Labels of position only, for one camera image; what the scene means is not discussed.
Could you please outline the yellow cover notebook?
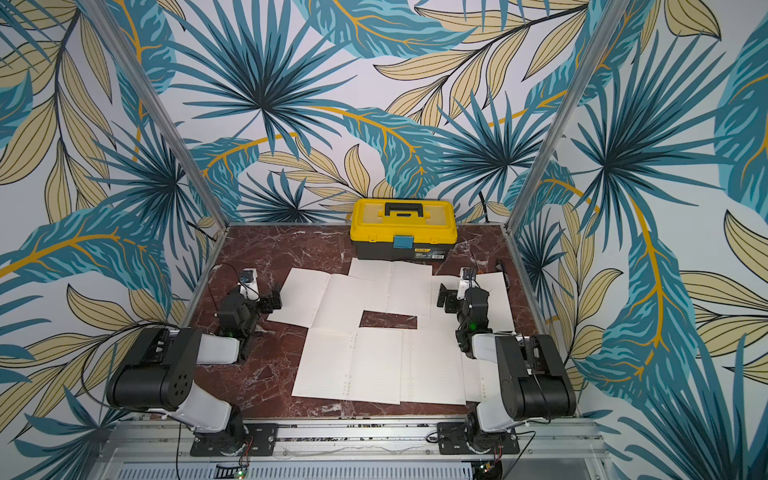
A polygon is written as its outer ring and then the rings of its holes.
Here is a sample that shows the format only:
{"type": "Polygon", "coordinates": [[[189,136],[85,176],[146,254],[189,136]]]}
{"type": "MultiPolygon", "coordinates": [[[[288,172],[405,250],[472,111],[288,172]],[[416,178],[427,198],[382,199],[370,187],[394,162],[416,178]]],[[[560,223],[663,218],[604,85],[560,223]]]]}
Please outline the yellow cover notebook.
{"type": "Polygon", "coordinates": [[[282,307],[268,320],[336,333],[357,331],[371,283],[364,279],[293,268],[280,291],[282,307]]]}
{"type": "Polygon", "coordinates": [[[403,332],[360,328],[354,334],[311,329],[292,395],[399,404],[403,332]]]}

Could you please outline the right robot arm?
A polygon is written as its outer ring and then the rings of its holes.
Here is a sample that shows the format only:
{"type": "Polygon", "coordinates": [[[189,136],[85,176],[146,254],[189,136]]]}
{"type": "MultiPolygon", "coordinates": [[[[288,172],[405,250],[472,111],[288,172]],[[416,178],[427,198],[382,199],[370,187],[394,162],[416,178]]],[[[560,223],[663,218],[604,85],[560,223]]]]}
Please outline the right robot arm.
{"type": "Polygon", "coordinates": [[[439,289],[436,305],[457,317],[459,349],[470,359],[490,363],[491,379],[498,387],[464,422],[437,425],[443,455],[498,454],[504,447],[518,451],[518,426],[526,421],[547,423],[576,410],[576,395],[553,338],[493,332],[490,297],[473,267],[460,270],[457,288],[439,289]]]}

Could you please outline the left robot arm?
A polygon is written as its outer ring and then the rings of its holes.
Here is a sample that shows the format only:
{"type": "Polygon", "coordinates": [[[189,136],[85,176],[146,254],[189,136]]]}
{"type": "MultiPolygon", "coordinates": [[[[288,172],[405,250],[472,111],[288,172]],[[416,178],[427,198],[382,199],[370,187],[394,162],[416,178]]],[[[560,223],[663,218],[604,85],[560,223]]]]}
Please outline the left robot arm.
{"type": "Polygon", "coordinates": [[[213,334],[199,328],[152,326],[143,330],[123,357],[106,387],[114,409],[171,417],[193,434],[193,457],[273,453],[277,426],[247,425],[236,405],[199,386],[200,365],[244,362],[259,318],[282,308],[280,286],[258,290],[257,272],[240,272],[238,286],[220,302],[219,327],[213,334]]]}

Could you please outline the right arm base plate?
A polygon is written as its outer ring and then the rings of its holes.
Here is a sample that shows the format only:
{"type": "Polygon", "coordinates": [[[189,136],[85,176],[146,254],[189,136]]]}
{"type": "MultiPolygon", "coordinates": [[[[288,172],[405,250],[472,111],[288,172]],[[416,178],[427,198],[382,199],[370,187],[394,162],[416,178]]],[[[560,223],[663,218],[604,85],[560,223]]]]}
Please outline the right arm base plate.
{"type": "Polygon", "coordinates": [[[437,445],[441,455],[517,454],[517,438],[507,432],[487,433],[464,422],[439,422],[437,445]]]}

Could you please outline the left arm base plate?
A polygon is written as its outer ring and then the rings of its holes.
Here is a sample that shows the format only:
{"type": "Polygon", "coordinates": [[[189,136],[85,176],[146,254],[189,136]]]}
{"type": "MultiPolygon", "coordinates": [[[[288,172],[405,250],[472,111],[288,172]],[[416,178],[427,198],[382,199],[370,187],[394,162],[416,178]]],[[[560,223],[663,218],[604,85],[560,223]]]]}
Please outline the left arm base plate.
{"type": "Polygon", "coordinates": [[[246,423],[242,428],[219,433],[195,433],[192,457],[269,457],[273,454],[278,425],[246,423]]]}

